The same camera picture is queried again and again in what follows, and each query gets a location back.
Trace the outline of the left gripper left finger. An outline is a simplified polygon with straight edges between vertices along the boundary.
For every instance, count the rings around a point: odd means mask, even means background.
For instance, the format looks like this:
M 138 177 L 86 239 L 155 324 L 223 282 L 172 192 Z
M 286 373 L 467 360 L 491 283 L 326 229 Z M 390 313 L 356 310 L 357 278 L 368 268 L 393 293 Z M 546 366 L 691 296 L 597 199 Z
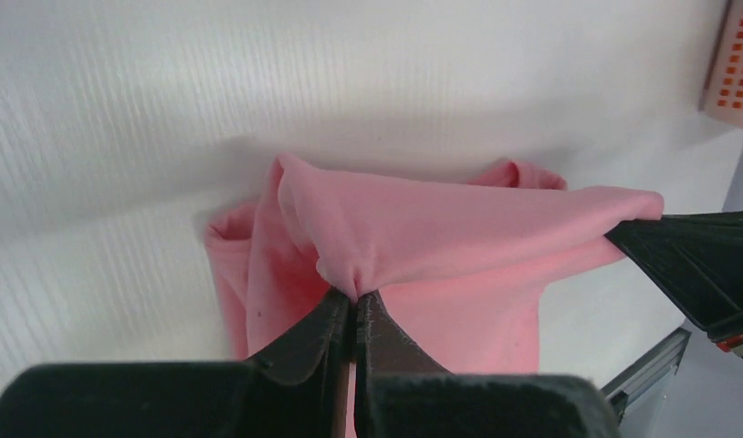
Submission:
M 347 356 L 351 300 L 329 289 L 304 318 L 245 360 L 280 386 L 298 386 L 327 362 Z

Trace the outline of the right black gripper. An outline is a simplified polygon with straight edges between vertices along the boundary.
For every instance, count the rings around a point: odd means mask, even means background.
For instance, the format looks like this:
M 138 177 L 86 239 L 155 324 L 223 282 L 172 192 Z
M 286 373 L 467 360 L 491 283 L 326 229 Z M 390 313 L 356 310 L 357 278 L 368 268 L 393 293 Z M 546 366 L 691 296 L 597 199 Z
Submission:
M 623 221 L 605 236 L 721 351 L 743 360 L 743 211 Z

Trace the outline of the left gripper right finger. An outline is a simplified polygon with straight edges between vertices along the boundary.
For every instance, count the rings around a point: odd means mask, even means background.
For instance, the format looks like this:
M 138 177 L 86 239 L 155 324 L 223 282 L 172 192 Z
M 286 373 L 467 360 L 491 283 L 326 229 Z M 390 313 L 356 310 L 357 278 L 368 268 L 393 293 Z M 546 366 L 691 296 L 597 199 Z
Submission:
M 392 318 L 379 291 L 359 299 L 356 335 L 359 381 L 383 374 L 449 374 Z

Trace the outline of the pink t-shirt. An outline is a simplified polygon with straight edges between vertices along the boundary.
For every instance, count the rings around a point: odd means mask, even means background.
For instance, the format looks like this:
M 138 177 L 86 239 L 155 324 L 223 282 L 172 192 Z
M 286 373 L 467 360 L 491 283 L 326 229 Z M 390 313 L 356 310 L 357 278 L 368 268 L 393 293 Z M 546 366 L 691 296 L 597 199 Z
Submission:
M 215 218 L 205 246 L 244 363 L 331 288 L 351 300 L 346 359 L 280 386 L 245 363 L 239 431 L 255 437 L 615 437 L 601 392 L 539 374 L 539 301 L 609 265 L 606 233 L 657 220 L 660 194 L 594 186 L 505 161 L 470 182 L 322 170 L 282 155 L 264 191 Z M 356 376 L 359 299 L 392 318 L 449 374 Z

